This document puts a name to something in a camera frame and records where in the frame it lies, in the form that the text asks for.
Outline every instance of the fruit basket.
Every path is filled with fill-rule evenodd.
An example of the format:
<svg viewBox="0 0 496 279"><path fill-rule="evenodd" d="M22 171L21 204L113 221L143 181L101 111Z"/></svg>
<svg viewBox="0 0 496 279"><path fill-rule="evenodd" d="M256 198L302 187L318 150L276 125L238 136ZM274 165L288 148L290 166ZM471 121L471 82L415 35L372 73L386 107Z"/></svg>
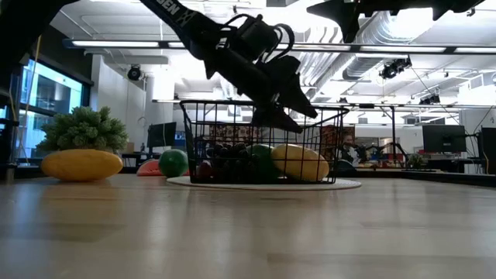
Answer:
<svg viewBox="0 0 496 279"><path fill-rule="evenodd" d="M252 102L182 101L191 183L314 184L336 182L343 107L314 107L309 118L287 110L302 133L255 126ZM333 126L333 133L321 134Z"/></svg>

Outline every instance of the security camera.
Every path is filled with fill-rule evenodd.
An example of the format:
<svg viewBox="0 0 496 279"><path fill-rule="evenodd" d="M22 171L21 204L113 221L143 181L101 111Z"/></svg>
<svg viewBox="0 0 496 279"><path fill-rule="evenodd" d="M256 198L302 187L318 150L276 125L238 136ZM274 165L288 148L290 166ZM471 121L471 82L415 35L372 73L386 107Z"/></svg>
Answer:
<svg viewBox="0 0 496 279"><path fill-rule="evenodd" d="M140 68L140 65L131 65L131 69L127 72L127 78L130 81L141 81L143 78L143 72Z"/></svg>

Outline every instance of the table surface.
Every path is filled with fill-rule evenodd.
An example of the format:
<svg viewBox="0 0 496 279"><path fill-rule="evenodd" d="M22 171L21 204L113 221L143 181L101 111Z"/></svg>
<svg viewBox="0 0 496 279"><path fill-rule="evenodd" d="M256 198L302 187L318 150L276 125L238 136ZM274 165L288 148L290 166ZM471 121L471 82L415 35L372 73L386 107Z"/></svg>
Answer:
<svg viewBox="0 0 496 279"><path fill-rule="evenodd" d="M496 192L229 191L119 174L0 187L1 278L496 278Z"/></svg>

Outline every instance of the yellow fruit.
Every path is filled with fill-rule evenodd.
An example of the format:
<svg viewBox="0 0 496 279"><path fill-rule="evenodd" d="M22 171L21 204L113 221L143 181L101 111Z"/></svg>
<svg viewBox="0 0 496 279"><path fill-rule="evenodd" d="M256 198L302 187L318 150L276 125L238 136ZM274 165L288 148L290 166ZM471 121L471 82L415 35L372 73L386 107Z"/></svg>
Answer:
<svg viewBox="0 0 496 279"><path fill-rule="evenodd" d="M320 181L329 173L326 159L314 150L302 146L281 144L272 150L270 157L277 169L295 179Z"/></svg>
<svg viewBox="0 0 496 279"><path fill-rule="evenodd" d="M97 181L117 174L122 161L100 150L64 150L46 156L41 170L62 181Z"/></svg>

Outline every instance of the ductwork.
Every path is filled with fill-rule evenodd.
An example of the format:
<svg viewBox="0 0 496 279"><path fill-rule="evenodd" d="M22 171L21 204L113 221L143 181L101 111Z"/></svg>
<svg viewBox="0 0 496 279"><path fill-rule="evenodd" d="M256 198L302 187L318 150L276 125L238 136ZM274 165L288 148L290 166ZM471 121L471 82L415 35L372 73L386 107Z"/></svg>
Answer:
<svg viewBox="0 0 496 279"><path fill-rule="evenodd" d="M306 43L335 43L341 39L338 27L312 27ZM309 86L313 85L312 80L318 77L332 63L332 53L302 53L299 60L301 83Z"/></svg>
<svg viewBox="0 0 496 279"><path fill-rule="evenodd" d="M390 12L377 12L362 29L354 40L359 44L408 44L432 27L432 12L426 9L409 9L401 11L398 16L391 16ZM331 67L318 78L315 85L321 91L332 79L350 81L360 80L370 69L376 67L383 58L357 57L355 54L341 53Z"/></svg>

